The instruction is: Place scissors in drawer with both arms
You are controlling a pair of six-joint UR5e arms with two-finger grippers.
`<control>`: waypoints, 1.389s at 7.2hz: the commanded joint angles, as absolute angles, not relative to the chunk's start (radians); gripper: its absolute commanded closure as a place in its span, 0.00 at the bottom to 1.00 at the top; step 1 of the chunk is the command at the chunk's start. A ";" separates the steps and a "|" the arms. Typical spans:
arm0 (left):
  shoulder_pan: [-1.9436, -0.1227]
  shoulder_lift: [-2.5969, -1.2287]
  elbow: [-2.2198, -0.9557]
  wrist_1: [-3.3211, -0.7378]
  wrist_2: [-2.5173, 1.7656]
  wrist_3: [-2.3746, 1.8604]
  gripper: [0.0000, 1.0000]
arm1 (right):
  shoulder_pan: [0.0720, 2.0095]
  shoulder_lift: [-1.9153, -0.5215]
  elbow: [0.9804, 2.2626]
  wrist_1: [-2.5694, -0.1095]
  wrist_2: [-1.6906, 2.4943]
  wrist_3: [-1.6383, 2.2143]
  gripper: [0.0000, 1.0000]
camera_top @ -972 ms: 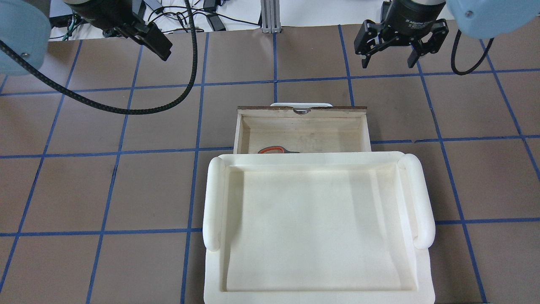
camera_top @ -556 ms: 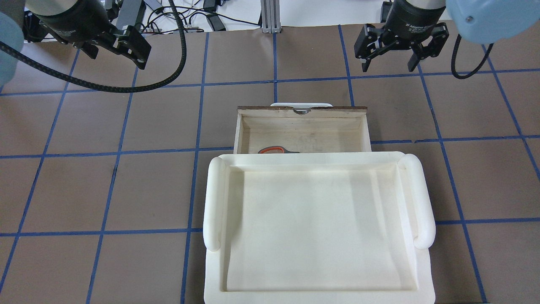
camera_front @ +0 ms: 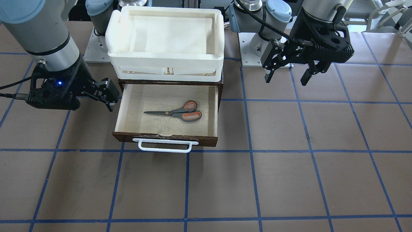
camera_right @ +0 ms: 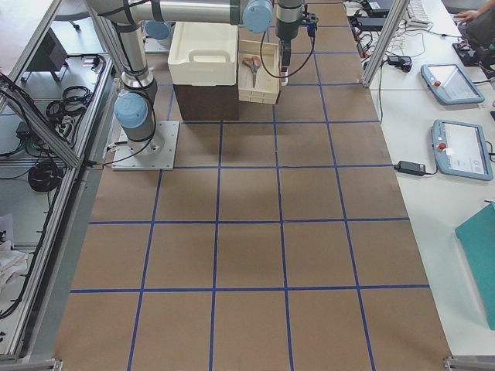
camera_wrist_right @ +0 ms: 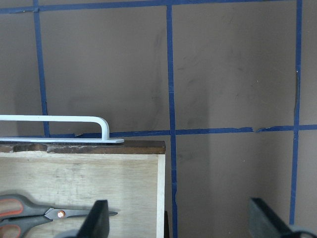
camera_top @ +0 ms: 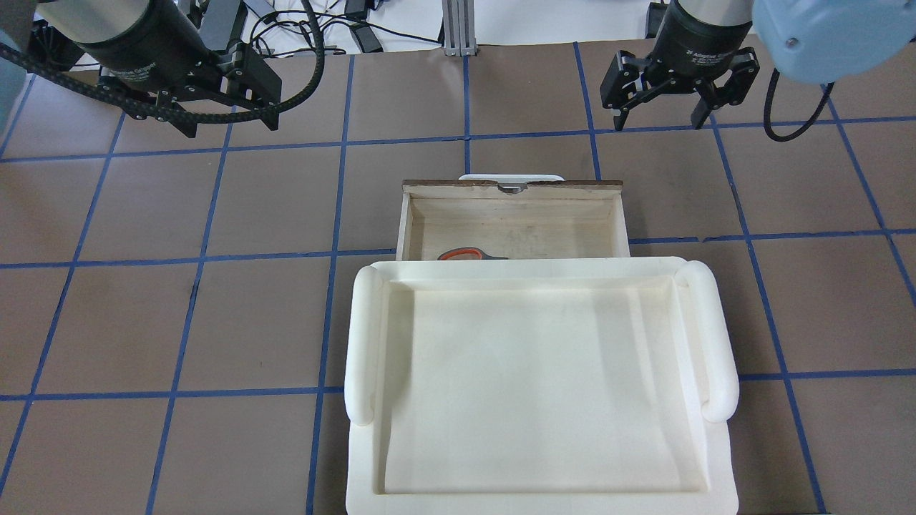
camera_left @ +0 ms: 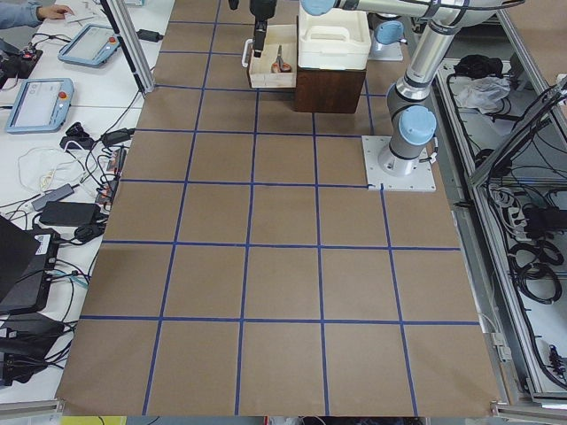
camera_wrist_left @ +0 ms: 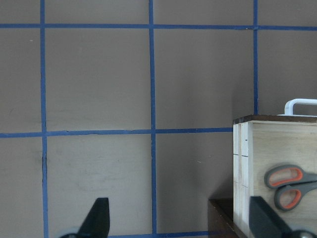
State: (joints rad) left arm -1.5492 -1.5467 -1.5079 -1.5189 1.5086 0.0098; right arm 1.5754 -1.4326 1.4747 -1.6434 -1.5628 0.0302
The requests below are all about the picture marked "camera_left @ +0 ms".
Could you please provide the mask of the person hand at desk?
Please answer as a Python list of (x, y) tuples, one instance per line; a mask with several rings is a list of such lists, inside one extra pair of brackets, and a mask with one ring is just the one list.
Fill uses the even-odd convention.
[(74, 15), (74, 11), (67, 5), (53, 4), (48, 6), (40, 6), (36, 9), (36, 17), (40, 20), (46, 19), (65, 19), (67, 15)]

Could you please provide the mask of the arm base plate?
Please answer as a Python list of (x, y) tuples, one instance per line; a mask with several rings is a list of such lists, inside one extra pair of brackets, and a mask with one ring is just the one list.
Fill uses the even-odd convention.
[(382, 44), (376, 39), (373, 39), (368, 60), (401, 62), (403, 60), (401, 42), (396, 41), (390, 44)]
[(418, 158), (400, 159), (390, 150), (391, 137), (364, 135), (361, 138), (369, 190), (435, 192), (436, 184), (429, 154), (422, 148)]

